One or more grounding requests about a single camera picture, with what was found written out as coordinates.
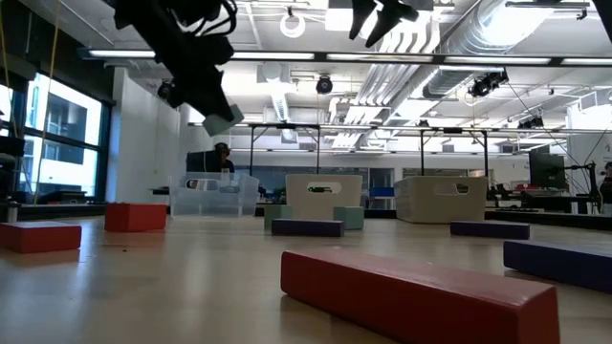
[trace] white storage bin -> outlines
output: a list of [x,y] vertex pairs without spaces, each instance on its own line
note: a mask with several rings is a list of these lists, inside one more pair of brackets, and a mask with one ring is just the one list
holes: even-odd
[[332,221],[334,207],[360,206],[361,180],[361,176],[287,175],[287,204],[296,220]]
[[414,224],[484,221],[486,177],[408,177],[396,182],[397,217]]

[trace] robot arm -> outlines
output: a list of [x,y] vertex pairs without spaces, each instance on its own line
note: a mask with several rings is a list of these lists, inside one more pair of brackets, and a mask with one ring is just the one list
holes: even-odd
[[[234,0],[105,0],[115,8],[118,29],[134,26],[144,41],[155,52],[155,60],[163,63],[173,79],[164,82],[158,96],[171,107],[188,103],[214,122],[206,126],[211,135],[230,128],[242,120],[237,107],[230,107],[223,89],[223,73],[216,66],[227,63],[233,48],[227,35],[236,27],[237,7]],[[228,17],[203,30],[206,23],[219,17],[221,8]],[[184,27],[198,24],[195,32]],[[226,32],[210,33],[225,24]]]

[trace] camera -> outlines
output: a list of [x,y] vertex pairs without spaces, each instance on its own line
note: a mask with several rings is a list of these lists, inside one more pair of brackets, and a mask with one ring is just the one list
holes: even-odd
[[328,95],[334,89],[334,83],[328,75],[321,75],[317,82],[317,93]]

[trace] window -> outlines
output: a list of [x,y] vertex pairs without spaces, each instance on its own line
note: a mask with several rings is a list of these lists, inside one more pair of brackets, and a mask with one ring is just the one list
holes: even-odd
[[[36,175],[42,138],[26,136],[23,158],[25,174],[21,173],[20,189],[30,192],[27,182],[36,191]],[[40,163],[39,195],[54,191],[85,191],[94,196],[98,167],[98,152],[72,145],[45,140],[45,149]]]
[[43,130],[47,100],[48,133],[99,145],[102,104],[57,81],[51,82],[49,92],[49,78],[44,75],[36,75],[34,81],[30,82],[27,127]]
[[8,89],[4,85],[0,85],[0,119],[11,122],[11,101],[12,101],[12,90]]
[[44,75],[36,75],[28,94],[20,97],[25,106],[15,111],[23,115],[18,125],[26,144],[19,190],[38,192],[39,198],[55,191],[84,191],[102,199],[105,173],[98,168],[104,168],[106,159],[108,142],[102,133],[109,125],[108,108],[58,81],[50,83]]

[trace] wall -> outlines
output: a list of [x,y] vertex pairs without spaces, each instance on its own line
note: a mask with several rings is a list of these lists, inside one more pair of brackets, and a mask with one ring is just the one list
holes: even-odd
[[202,127],[187,126],[189,122],[202,122],[204,117],[189,105],[181,106],[181,149],[179,170],[186,171],[186,154],[212,149],[213,138]]
[[109,202],[163,202],[150,188],[168,185],[181,152],[181,114],[115,71],[109,147]]

